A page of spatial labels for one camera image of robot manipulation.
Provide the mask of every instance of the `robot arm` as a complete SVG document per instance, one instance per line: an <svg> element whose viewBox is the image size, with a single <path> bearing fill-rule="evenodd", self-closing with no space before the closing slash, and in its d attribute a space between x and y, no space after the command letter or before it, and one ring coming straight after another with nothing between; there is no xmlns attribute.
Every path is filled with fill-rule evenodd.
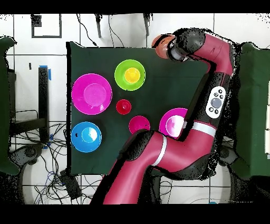
<svg viewBox="0 0 270 224"><path fill-rule="evenodd" d="M137 203L144 173L149 166L175 179L195 179L204 171L218 128L233 73L233 48L201 29L179 29L154 40L162 58L186 57L214 64L191 119L192 127L181 142L153 130L135 133L125 144L109 175L101 181L91 203Z"/></svg>

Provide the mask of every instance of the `blue plate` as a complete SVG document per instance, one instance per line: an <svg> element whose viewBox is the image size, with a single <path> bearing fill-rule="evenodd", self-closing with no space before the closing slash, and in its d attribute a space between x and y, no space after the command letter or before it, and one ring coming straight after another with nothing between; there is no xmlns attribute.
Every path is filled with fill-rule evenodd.
<svg viewBox="0 0 270 224"><path fill-rule="evenodd" d="M83 153L95 151L101 143L101 132L97 125L91 122L77 124L71 131L71 142Z"/></svg>

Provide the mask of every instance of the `floor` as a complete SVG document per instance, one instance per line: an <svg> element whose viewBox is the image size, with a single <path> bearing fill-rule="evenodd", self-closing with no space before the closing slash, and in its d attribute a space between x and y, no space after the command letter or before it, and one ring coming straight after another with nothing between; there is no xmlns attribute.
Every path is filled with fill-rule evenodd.
<svg viewBox="0 0 270 224"><path fill-rule="evenodd" d="M98 38L97 25L93 14L79 14L81 23L88 30L89 37L98 46L112 46L108 19L113 31L121 38L124 46L133 48L151 47L151 41L161 33L171 33L181 27L207 28L215 33L242 43L254 42L259 48L267 48L270 44L270 18L267 14L154 14L150 20L149 36L146 32L142 14L127 14L104 16L101 20L101 35ZM59 15L42 14L42 26L35 27L35 35L59 35ZM74 41L82 46L93 46L88 39L86 31L79 24L76 14L62 14L62 38L32 38L30 15L0 15L0 36L14 37L17 44L7 52L8 66L17 74L16 82L16 110L38 110L38 76L37 68L47 65L51 69L49 80L49 109L50 134L57 129L57 124L66 122L66 41ZM122 46L119 39L112 33L114 46ZM17 113L17 120L35 118L34 111ZM54 138L65 140L63 130ZM12 138L11 151L28 143L28 140ZM59 170L66 168L66 148L60 150L57 156ZM49 171L55 170L52 155L49 149L44 149L42 158L33 166L28 165L23 177L23 191L25 202L33 204L50 179ZM62 200L68 204L88 204L98 184L100 175L79 175L78 183L84 196L71 201L70 198ZM230 194L230 178L226 167L217 166L216 175L208 180L199 181L171 181L162 178L162 203L227 203ZM50 200L48 203L60 203L59 200Z"/></svg>

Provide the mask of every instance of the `pink bowl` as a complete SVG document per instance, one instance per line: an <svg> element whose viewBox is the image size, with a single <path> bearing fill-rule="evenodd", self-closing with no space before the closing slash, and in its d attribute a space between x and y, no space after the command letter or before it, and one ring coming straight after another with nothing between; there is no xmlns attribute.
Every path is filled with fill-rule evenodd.
<svg viewBox="0 0 270 224"><path fill-rule="evenodd" d="M150 123L143 116L135 116L129 122L129 131L134 134L140 129L150 130Z"/></svg>
<svg viewBox="0 0 270 224"><path fill-rule="evenodd" d="M166 112L160 120L159 132L178 139L187 111L185 108L174 108Z"/></svg>
<svg viewBox="0 0 270 224"><path fill-rule="evenodd" d="M75 81L71 98L78 111L96 115L109 106L112 100L112 88L99 74L84 74Z"/></svg>

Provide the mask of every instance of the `green cloth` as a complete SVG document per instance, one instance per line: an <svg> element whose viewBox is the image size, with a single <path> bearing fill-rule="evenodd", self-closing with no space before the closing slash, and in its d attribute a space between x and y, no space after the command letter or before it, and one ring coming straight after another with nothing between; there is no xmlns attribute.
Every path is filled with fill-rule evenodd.
<svg viewBox="0 0 270 224"><path fill-rule="evenodd" d="M8 48L14 45L12 38L0 38L0 172L17 175L19 168L8 158L9 151L9 123L10 123L10 102L9 102L9 84L7 74L7 63L5 53Z"/></svg>
<svg viewBox="0 0 270 224"><path fill-rule="evenodd" d="M188 108L207 65L200 61L185 63L159 58L154 49L82 48L71 46L71 81L83 74L96 73L105 77L112 87L110 106L98 115L85 115L71 106L71 129L80 122L93 122L102 134L102 142L91 153L71 148L72 174L108 174L126 140L131 136L129 121L136 115L145 116L151 129L158 130L162 116L176 107ZM135 91L125 91L115 82L114 71L126 59L139 61L145 68L146 80ZM116 103L127 99L131 112L120 115Z"/></svg>
<svg viewBox="0 0 270 224"><path fill-rule="evenodd" d="M270 176L270 160L264 148L270 50L258 50L245 43L240 55L239 78L236 152L240 158L231 167L242 179L254 175Z"/></svg>

